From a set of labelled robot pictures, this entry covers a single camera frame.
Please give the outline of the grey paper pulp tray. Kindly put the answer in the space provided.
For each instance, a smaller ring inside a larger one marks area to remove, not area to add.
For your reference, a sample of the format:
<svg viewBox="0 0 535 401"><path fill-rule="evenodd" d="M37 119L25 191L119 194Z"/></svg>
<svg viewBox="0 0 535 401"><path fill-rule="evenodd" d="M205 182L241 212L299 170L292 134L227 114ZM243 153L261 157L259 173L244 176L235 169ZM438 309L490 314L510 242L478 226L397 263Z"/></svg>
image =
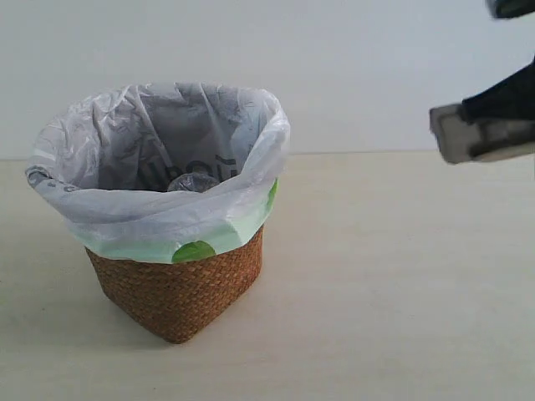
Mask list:
<svg viewBox="0 0 535 401"><path fill-rule="evenodd" d="M433 108L429 119L441 157L451 165L498 162L534 153L532 121L488 118L470 121L460 104Z"/></svg>

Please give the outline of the clear bottle green label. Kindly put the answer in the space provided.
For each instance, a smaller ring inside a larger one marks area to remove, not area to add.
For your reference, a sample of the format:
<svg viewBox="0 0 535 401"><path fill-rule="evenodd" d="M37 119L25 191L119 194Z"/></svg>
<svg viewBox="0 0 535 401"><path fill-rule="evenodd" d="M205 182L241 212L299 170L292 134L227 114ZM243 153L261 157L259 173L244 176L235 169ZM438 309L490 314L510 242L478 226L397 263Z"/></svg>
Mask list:
<svg viewBox="0 0 535 401"><path fill-rule="evenodd" d="M167 187L168 192L188 191L203 193L217 186L219 181L205 173L191 172L176 177Z"/></svg>

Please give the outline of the white green plastic bin liner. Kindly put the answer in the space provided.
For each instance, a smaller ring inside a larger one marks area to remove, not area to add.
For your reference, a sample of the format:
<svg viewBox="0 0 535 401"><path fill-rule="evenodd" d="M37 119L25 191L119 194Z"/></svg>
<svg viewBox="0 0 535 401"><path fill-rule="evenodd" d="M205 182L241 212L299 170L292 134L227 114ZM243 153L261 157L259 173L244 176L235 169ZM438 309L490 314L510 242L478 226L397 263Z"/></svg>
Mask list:
<svg viewBox="0 0 535 401"><path fill-rule="evenodd" d="M252 239L272 211L289 139L288 118L267 90L132 84L54 116L25 174L93 253L171 264L191 242L219 255ZM191 172L219 184L167 191Z"/></svg>

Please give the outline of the woven brown wicker basket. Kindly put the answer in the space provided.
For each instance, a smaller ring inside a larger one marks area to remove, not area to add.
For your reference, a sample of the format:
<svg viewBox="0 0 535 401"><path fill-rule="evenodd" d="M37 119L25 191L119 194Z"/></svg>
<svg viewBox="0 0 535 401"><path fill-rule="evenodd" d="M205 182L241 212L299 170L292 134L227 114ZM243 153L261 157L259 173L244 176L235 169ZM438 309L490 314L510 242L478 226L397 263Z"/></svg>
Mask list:
<svg viewBox="0 0 535 401"><path fill-rule="evenodd" d="M205 241L178 249L171 264L111 260L87 251L104 294L144 329L168 343L198 334L256 281L262 234L217 255Z"/></svg>

